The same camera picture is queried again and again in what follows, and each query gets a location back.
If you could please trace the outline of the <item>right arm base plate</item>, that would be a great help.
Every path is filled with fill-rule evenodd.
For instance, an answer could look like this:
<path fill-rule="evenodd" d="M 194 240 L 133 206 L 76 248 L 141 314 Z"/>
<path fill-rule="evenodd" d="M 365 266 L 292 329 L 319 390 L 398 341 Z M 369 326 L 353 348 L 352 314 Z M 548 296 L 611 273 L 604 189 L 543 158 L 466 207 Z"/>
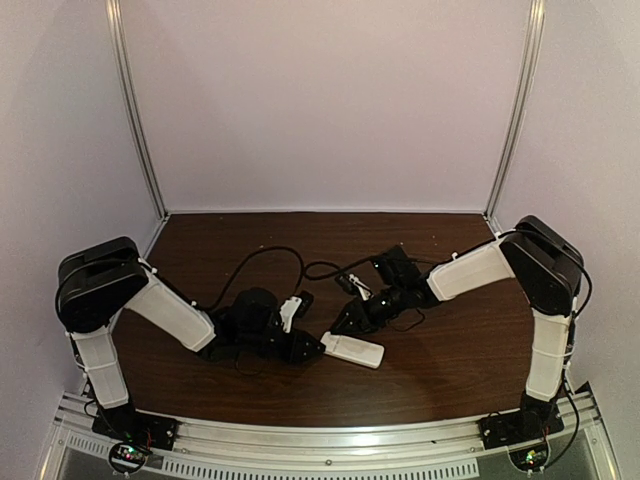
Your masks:
<path fill-rule="evenodd" d="M 555 413 L 543 419 L 535 412 L 521 410 L 492 413 L 478 421 L 483 446 L 486 450 L 542 439 L 545 435 L 564 429 L 562 419 Z"/>

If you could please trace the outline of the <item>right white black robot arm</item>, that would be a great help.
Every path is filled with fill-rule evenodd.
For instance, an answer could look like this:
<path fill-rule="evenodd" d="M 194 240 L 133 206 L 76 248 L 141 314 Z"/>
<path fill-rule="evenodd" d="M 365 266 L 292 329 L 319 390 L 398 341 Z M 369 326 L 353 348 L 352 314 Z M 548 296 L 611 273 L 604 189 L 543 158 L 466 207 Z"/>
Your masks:
<path fill-rule="evenodd" d="M 330 328 L 333 335 L 379 331 L 410 309 L 429 309 L 468 292 L 514 279 L 530 306 L 534 337 L 518 421 L 537 432 L 554 415 L 572 355 L 576 303 L 586 278 L 579 251 L 534 215 L 511 230 L 422 272 L 395 245 L 370 258 L 385 289 L 348 302 Z"/>

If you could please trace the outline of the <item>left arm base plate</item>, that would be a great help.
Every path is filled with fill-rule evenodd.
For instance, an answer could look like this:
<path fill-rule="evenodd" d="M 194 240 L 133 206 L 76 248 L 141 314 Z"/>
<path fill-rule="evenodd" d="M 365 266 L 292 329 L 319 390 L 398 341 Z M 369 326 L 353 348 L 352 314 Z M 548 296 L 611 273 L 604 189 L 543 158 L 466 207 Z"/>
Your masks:
<path fill-rule="evenodd" d="M 136 410 L 113 408 L 99 410 L 91 429 L 94 433 L 146 449 L 171 451 L 176 440 L 178 421 Z"/>

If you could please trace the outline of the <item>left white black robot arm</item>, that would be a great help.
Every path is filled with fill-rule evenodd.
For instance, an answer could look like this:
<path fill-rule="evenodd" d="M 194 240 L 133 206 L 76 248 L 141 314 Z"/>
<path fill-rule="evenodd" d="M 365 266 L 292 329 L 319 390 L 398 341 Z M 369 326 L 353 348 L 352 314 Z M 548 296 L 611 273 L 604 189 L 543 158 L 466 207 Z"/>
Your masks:
<path fill-rule="evenodd" d="M 132 311 L 208 361 L 251 351 L 301 364 L 325 347 L 295 327 L 313 297 L 301 291 L 280 302 L 252 287 L 227 306 L 209 308 L 188 300 L 144 260 L 136 243 L 118 237 L 64 258 L 57 271 L 54 307 L 93 389 L 98 412 L 117 435 L 131 438 L 143 427 L 122 373 L 110 321 Z"/>

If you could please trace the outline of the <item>white remote control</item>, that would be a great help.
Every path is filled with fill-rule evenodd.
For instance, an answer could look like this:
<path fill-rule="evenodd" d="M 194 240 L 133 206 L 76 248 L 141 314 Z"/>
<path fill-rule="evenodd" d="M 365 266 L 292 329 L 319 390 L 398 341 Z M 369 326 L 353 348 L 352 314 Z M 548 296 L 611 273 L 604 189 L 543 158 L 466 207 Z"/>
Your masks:
<path fill-rule="evenodd" d="M 382 345 L 354 337 L 325 332 L 320 341 L 326 355 L 369 369 L 378 369 L 384 358 Z"/>

